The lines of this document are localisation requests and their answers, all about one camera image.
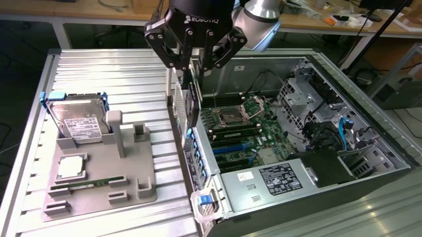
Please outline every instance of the desk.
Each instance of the desk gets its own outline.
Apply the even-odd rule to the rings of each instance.
[[[343,7],[348,7],[350,4],[350,2],[343,0],[330,0],[330,3]],[[116,0],[113,4],[129,5],[131,0]],[[327,10],[316,11],[322,16],[330,15]],[[113,9],[101,6],[96,0],[77,0],[76,3],[56,2],[54,0],[13,0],[12,2],[10,0],[0,0],[0,19],[50,23],[62,49],[70,48],[70,43],[62,26],[64,23],[143,26],[149,21],[152,12],[153,7],[145,7],[144,11],[139,14],[133,13],[132,8],[127,8],[123,12],[117,12]],[[386,14],[376,14],[383,19],[388,17]],[[281,14],[280,22],[281,26],[279,31],[285,33],[352,36],[356,35],[359,31],[359,28],[351,28],[348,26],[331,27],[322,20],[310,19],[304,15]],[[362,30],[360,36],[363,37],[344,60],[340,67],[342,69],[348,67],[383,23],[384,20],[382,22],[374,22],[370,28]],[[391,23],[382,34],[382,37],[422,39],[422,34],[407,32],[398,25]]]

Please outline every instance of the table leg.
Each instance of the table leg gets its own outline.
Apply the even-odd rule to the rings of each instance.
[[[358,57],[362,49],[364,48],[364,46],[370,42],[371,38],[372,38],[372,36],[363,36],[362,37],[362,39],[359,40],[359,43],[356,44],[355,48],[351,50],[351,53],[348,54],[342,66],[340,66],[340,70],[343,70],[344,68],[348,68],[350,64],[352,63],[352,61]]]
[[[56,21],[52,21],[50,24],[52,24],[54,36],[56,36],[58,44],[60,44],[60,48],[61,49],[70,49],[72,46],[70,46],[70,41],[68,39],[66,32],[64,29],[64,23],[61,21],[56,20]]]

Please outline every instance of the motherboard chip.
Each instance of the motherboard chip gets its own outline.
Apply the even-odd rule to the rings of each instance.
[[[220,115],[225,123],[243,122],[243,118],[237,109],[221,109]]]
[[[259,157],[261,158],[264,164],[272,164],[272,163],[279,162],[277,156],[273,153],[272,148],[264,148],[264,149],[259,150],[257,154],[259,154]]]

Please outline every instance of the blue pcie slot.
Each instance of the blue pcie slot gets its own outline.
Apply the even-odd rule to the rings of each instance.
[[[232,147],[224,147],[224,148],[213,149],[212,153],[215,155],[217,155],[217,154],[223,154],[223,153],[228,153],[228,152],[244,151],[245,148],[247,148],[247,144],[241,144],[241,145],[236,145],[236,146],[232,146]]]

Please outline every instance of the pcie slot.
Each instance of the pcie slot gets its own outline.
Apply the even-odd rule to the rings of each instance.
[[[239,159],[235,161],[229,161],[229,162],[224,162],[224,163],[219,163],[217,164],[219,169],[221,170],[223,173],[235,171],[235,170],[240,170],[240,169],[245,169],[251,167],[249,164],[249,159]]]
[[[217,154],[223,154],[223,153],[228,153],[228,152],[244,151],[245,148],[247,148],[247,144],[240,144],[240,145],[231,146],[231,147],[216,148],[212,150],[212,153],[215,155],[217,155]]]
[[[211,142],[211,147],[224,147],[224,146],[232,146],[232,145],[240,145],[241,141],[240,139],[229,139],[224,141],[212,141]]]

